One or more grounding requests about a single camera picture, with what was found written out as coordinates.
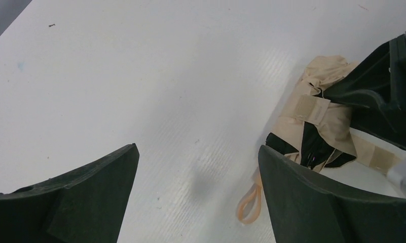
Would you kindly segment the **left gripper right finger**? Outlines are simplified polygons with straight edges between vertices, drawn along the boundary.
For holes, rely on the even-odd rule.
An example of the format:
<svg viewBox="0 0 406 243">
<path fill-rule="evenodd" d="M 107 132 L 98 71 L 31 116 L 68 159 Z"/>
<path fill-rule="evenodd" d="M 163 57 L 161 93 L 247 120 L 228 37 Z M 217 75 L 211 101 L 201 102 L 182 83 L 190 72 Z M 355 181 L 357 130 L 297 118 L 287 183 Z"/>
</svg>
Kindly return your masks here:
<svg viewBox="0 0 406 243">
<path fill-rule="evenodd" d="M 277 242 L 406 242 L 406 199 L 358 189 L 268 146 L 259 169 Z"/>
</svg>

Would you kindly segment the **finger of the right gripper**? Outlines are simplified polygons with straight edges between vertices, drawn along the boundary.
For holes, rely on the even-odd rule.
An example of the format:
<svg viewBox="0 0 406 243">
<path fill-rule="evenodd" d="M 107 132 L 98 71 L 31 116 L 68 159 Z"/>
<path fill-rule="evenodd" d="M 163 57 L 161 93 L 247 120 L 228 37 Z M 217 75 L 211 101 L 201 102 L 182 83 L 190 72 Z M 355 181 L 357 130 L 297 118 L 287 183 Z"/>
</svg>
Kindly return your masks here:
<svg viewBox="0 0 406 243">
<path fill-rule="evenodd" d="M 380 45 L 323 95 L 353 108 L 353 128 L 406 151 L 406 35 Z"/>
</svg>

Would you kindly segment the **black and beige umbrella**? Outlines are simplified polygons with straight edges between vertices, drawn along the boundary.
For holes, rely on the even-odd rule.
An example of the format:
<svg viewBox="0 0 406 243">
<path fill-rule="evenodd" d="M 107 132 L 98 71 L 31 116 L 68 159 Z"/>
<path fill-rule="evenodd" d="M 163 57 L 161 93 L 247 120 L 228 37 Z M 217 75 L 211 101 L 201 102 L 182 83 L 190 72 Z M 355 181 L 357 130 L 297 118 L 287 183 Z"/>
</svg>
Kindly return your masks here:
<svg viewBox="0 0 406 243">
<path fill-rule="evenodd" d="M 387 174 L 401 158 L 351 134 L 352 109 L 324 95 L 356 67 L 340 55 L 315 57 L 296 82 L 266 144 L 315 172 L 357 160 Z"/>
</svg>

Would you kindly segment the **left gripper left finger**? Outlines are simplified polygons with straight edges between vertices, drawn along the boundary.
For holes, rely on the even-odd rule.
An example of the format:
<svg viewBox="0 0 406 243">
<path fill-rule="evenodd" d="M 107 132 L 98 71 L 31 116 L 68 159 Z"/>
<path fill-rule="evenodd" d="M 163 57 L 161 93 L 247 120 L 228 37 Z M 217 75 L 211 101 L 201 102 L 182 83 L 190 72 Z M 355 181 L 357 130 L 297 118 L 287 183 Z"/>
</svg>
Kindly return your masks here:
<svg viewBox="0 0 406 243">
<path fill-rule="evenodd" d="M 0 193 L 0 242 L 117 242 L 139 151 L 124 147 L 43 182 Z"/>
</svg>

